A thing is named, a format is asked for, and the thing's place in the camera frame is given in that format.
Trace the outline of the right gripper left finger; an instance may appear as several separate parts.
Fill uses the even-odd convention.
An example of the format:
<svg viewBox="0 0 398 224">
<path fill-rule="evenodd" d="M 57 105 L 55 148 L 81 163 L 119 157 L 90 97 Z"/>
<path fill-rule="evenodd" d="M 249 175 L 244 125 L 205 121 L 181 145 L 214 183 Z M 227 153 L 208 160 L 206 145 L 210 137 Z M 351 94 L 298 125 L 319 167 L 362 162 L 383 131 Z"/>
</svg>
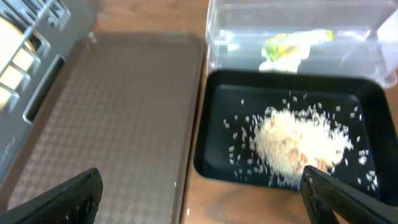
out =
<svg viewBox="0 0 398 224">
<path fill-rule="evenodd" d="M 93 167 L 1 214 L 1 223 L 91 224 L 102 193 L 100 172 Z"/>
</svg>

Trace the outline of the dark brown serving tray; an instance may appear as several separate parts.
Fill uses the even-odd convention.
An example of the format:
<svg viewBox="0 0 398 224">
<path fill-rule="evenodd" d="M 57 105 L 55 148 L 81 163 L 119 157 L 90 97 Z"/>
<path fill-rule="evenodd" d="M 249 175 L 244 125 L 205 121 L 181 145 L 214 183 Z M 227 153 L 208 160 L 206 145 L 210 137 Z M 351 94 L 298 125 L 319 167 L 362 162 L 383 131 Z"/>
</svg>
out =
<svg viewBox="0 0 398 224">
<path fill-rule="evenodd" d="M 186 32 L 88 34 L 1 184 L 1 210 L 95 167 L 96 223 L 178 223 L 205 50 Z"/>
</svg>

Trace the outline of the clear plastic waste bin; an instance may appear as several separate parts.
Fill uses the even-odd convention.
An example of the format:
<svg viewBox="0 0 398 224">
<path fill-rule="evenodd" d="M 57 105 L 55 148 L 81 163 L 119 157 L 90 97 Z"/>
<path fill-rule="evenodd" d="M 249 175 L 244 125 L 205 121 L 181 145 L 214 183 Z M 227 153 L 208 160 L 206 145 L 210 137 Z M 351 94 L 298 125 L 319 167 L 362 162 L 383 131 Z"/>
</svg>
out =
<svg viewBox="0 0 398 224">
<path fill-rule="evenodd" d="M 396 1 L 210 1 L 207 70 L 397 83 Z"/>
</svg>

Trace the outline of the grey plastic dish rack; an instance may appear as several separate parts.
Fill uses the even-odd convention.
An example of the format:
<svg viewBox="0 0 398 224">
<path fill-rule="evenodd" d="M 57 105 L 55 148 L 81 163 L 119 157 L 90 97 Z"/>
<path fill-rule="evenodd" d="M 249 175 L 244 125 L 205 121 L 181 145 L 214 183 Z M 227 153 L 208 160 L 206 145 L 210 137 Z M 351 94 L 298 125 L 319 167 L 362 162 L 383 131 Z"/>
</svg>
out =
<svg viewBox="0 0 398 224">
<path fill-rule="evenodd" d="M 86 1 L 1 1 L 1 182 L 66 57 L 94 23 Z"/>
</svg>

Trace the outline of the spilled rice pile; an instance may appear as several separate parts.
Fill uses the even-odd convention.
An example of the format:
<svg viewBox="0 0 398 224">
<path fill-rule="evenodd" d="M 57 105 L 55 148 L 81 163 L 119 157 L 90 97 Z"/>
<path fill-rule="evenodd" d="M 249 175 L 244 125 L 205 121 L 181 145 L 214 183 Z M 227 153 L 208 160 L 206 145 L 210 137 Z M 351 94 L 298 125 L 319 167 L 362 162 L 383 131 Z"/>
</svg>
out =
<svg viewBox="0 0 398 224">
<path fill-rule="evenodd" d="M 351 98 L 320 101 L 296 96 L 254 106 L 235 98 L 216 128 L 223 177 L 234 182 L 297 190 L 306 166 L 367 192 L 379 180 L 359 103 Z"/>
</svg>

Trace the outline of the yellow round plate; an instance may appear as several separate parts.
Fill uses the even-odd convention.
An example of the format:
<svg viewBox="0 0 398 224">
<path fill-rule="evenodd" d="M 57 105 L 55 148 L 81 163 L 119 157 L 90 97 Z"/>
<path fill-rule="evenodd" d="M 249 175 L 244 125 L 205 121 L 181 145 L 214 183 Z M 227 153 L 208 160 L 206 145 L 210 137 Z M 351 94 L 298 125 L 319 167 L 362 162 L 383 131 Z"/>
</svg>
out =
<svg viewBox="0 0 398 224">
<path fill-rule="evenodd" d="M 23 40 L 23 33 L 11 22 L 1 18 L 1 70 L 14 55 Z M 27 72 L 34 62 L 34 57 L 24 48 L 19 49 L 12 62 L 1 74 L 1 84 L 16 90 L 24 78 L 22 72 Z"/>
</svg>

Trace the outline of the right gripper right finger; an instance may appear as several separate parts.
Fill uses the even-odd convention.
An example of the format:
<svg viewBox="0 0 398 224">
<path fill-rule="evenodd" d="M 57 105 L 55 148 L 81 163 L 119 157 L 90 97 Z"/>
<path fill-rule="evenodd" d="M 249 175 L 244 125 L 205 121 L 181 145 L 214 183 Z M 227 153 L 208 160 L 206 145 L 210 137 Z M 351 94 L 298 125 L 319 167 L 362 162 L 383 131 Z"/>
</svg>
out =
<svg viewBox="0 0 398 224">
<path fill-rule="evenodd" d="M 397 223 L 397 210 L 334 177 L 306 166 L 300 192 L 311 223 Z"/>
</svg>

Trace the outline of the green snack wrapper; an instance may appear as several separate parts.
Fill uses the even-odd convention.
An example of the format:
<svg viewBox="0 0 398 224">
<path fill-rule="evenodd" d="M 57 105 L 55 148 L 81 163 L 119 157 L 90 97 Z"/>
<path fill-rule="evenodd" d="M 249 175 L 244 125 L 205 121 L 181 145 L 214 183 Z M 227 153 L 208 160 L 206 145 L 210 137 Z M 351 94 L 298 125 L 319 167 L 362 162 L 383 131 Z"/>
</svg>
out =
<svg viewBox="0 0 398 224">
<path fill-rule="evenodd" d="M 267 60 L 276 62 L 298 51 L 300 48 L 330 42 L 334 38 L 335 33 L 326 29 L 280 33 L 268 38 L 263 43 L 261 54 Z"/>
</svg>

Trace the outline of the black rectangular tray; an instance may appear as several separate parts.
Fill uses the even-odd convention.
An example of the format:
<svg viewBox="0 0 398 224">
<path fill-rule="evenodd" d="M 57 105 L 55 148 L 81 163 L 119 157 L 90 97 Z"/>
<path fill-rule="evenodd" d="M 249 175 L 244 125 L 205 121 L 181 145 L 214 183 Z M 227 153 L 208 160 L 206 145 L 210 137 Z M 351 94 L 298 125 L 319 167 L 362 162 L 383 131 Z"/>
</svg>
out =
<svg viewBox="0 0 398 224">
<path fill-rule="evenodd" d="M 276 188 L 278 178 L 254 149 L 254 120 L 268 107 L 315 108 L 348 128 L 334 176 L 397 205 L 397 134 L 384 90 L 363 78 L 218 70 L 207 80 L 194 167 L 207 178 Z"/>
</svg>

